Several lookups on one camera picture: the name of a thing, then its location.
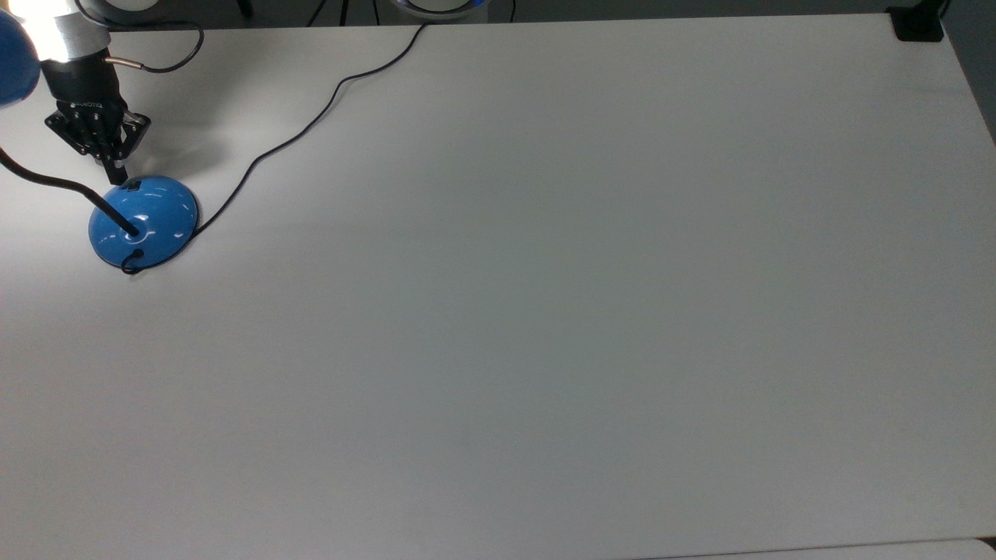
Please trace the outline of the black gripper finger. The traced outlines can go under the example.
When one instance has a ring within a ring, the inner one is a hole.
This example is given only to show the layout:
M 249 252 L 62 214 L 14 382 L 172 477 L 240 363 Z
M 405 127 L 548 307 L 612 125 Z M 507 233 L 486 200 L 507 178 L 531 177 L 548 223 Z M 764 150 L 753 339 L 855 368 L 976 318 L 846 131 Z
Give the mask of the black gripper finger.
M 145 138 L 151 124 L 147 116 L 125 111 L 120 127 L 110 135 L 107 148 L 107 179 L 110 184 L 122 185 L 128 180 L 128 160 Z
M 120 135 L 99 111 L 71 111 L 62 114 L 54 111 L 45 118 L 45 124 L 57 137 L 63 139 L 75 152 L 90 156 L 103 167 L 111 185 L 120 184 L 120 167 L 117 165 Z

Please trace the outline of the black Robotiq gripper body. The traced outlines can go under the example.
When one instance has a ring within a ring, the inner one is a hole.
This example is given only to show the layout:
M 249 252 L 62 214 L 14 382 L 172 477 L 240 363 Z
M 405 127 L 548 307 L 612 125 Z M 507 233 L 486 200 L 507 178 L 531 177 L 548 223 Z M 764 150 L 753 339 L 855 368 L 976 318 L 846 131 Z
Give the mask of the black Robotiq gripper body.
M 128 106 L 121 96 L 117 71 L 106 61 L 109 56 L 104 47 L 70 61 L 41 61 L 40 73 L 58 106 L 99 110 L 111 123 L 121 124 Z

